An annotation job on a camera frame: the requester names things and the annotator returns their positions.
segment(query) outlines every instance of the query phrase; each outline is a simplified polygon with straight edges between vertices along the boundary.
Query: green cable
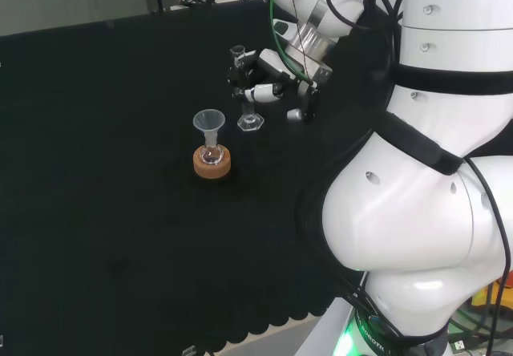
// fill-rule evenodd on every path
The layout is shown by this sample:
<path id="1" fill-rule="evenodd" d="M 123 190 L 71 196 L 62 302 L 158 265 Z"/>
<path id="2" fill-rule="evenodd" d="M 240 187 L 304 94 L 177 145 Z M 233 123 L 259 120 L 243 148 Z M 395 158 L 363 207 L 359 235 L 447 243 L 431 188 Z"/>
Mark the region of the green cable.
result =
<path id="1" fill-rule="evenodd" d="M 271 17 L 271 26 L 274 27 L 274 0 L 269 1 L 269 15 Z M 278 53 L 281 55 L 281 59 L 284 63 L 284 65 L 298 78 L 302 79 L 303 81 L 306 81 L 309 84 L 312 84 L 313 81 L 308 76 L 306 76 L 302 71 L 298 71 L 295 67 L 293 62 L 290 60 L 288 55 L 284 52 L 284 50 L 281 48 L 281 44 L 278 41 L 278 37 L 276 35 L 276 31 L 273 28 L 273 36 L 274 36 L 274 42 L 276 43 L 276 47 L 278 50 Z"/>

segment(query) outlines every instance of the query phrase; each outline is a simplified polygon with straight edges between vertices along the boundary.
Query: yellow object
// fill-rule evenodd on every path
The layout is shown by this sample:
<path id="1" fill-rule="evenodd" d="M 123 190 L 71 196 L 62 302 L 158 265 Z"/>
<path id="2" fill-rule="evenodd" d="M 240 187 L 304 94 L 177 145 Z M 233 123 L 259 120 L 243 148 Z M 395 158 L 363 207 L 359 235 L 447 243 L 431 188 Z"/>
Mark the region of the yellow object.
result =
<path id="1" fill-rule="evenodd" d="M 497 300 L 497 293 L 499 291 L 499 284 L 494 282 L 493 288 L 491 291 L 491 304 L 494 305 Z M 487 304 L 487 292 L 488 287 L 481 289 L 472 297 L 472 306 L 475 308 L 479 308 L 481 306 L 485 306 Z M 500 302 L 500 305 L 513 310 L 513 288 L 506 288 L 503 293 L 503 299 Z"/>

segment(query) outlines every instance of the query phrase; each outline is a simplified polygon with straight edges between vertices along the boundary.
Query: hexagonal base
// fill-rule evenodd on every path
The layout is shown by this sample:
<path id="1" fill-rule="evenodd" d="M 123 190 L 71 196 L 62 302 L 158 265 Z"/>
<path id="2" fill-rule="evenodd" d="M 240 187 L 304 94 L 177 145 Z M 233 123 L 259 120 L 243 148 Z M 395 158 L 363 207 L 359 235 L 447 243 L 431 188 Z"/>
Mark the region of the hexagonal base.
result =
<path id="1" fill-rule="evenodd" d="M 237 125 L 239 125 L 242 131 L 255 131 L 262 127 L 264 121 L 264 117 L 258 113 L 251 115 L 243 114 L 237 121 Z"/>

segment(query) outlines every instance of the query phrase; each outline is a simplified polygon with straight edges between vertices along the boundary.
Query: funnel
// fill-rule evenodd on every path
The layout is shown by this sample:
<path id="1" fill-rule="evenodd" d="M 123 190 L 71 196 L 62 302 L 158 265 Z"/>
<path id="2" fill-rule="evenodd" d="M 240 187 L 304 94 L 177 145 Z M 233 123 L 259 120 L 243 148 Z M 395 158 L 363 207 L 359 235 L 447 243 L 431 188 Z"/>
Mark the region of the funnel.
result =
<path id="1" fill-rule="evenodd" d="M 221 162 L 224 153 L 217 144 L 217 131 L 224 125 L 224 114 L 215 109 L 202 110 L 194 116 L 192 124 L 205 135 L 205 145 L 200 151 L 203 162 L 210 165 Z"/>

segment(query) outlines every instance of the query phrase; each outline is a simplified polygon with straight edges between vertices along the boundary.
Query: table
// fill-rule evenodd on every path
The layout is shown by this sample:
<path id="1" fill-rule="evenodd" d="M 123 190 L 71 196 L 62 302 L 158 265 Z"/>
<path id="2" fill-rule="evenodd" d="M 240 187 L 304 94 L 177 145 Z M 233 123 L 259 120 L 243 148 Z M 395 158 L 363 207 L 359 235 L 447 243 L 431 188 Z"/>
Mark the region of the table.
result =
<path id="1" fill-rule="evenodd" d="M 293 96 L 244 134 L 228 49 L 272 45 L 260 1 L 0 40 L 0 297 L 15 355 L 175 355 L 321 315 L 333 278 L 297 242 L 304 178 L 370 127 L 387 83 L 373 35 L 340 42 L 314 123 Z M 228 181 L 192 169 L 204 108 Z M 513 130 L 481 154 L 511 154 Z"/>

